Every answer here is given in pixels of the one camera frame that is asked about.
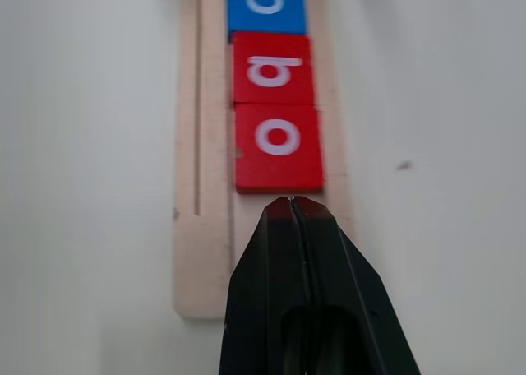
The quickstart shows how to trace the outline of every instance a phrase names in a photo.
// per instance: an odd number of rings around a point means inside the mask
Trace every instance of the white surface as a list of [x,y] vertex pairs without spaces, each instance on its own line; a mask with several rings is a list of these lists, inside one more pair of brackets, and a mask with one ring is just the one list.
[[[359,244],[422,373],[523,373],[522,1],[332,1]],[[176,11],[0,0],[2,373],[217,371],[170,303]]]
[[358,243],[422,373],[524,373],[524,0],[331,1]]
[[217,373],[171,304],[177,0],[0,0],[0,373]]

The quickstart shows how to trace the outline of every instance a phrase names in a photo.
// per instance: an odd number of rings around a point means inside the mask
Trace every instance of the wooden tray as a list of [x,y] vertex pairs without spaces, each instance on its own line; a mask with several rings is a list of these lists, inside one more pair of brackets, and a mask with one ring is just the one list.
[[[240,195],[233,183],[226,0],[181,0],[175,141],[174,292],[176,311],[221,318],[228,282],[263,208],[277,195]],[[316,107],[320,113],[325,203],[353,238],[349,174],[325,0],[307,0]]]

